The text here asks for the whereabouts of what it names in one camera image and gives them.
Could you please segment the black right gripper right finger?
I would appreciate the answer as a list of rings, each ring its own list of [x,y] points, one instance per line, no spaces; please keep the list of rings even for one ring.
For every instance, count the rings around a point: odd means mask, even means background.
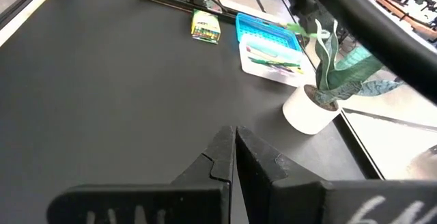
[[[249,224],[320,224],[323,178],[239,126],[236,160]]]

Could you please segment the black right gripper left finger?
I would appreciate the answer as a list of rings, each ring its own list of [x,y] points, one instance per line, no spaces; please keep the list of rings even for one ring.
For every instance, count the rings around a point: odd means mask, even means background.
[[[232,126],[222,127],[207,148],[171,183],[215,184],[220,187],[218,213],[220,224],[231,219],[232,183],[234,177],[236,131]]]

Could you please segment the green ballpoint pen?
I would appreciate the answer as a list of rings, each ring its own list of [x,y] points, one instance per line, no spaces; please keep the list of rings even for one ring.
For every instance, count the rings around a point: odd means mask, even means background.
[[[249,57],[249,59],[256,64],[262,64],[262,65],[270,65],[270,66],[284,66],[284,67],[296,67],[299,68],[299,64],[293,64],[288,62],[277,62],[277,61],[267,61],[263,59],[256,59],[253,57]]]

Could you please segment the white plant pot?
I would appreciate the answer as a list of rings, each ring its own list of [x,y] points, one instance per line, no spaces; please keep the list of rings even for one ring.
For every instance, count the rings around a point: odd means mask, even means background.
[[[316,135],[340,113],[337,102],[322,107],[311,98],[315,92],[313,85],[296,88],[282,106],[288,123],[306,135]]]

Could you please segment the clear plastic pencil box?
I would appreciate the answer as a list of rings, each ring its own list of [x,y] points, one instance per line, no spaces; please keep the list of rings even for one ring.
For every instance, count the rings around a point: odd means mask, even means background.
[[[276,81],[293,87],[315,83],[315,72],[308,58],[301,51],[281,46],[269,40],[243,35],[239,43],[242,70],[247,74]],[[293,74],[277,70],[270,65],[253,63],[249,57],[267,61],[299,64],[304,74]]]

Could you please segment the green snake plant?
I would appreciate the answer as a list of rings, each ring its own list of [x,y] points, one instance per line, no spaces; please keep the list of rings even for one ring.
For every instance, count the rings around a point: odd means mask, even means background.
[[[371,81],[369,78],[384,66],[362,46],[353,49],[338,60],[339,23],[333,21],[333,29],[326,39],[322,37],[324,28],[321,22],[315,20],[315,25],[316,32],[310,35],[297,24],[288,24],[287,29],[315,39],[315,54],[320,60],[315,71],[315,84],[306,84],[302,90],[303,94],[318,107],[332,110],[337,107],[339,100],[347,100],[352,96],[379,96],[404,84],[401,79]]]

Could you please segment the yellow green crayon box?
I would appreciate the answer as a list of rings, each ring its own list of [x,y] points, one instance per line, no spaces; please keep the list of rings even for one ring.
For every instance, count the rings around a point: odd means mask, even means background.
[[[202,10],[194,10],[191,35],[193,39],[218,44],[221,36],[218,16]]]

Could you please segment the blue pencil box lid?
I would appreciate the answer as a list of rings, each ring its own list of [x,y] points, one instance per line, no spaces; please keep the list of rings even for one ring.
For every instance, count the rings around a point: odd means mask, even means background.
[[[301,51],[300,43],[294,33],[272,24],[270,21],[248,14],[238,13],[236,16],[236,35],[240,42],[243,35],[255,36],[269,40],[281,46]]]

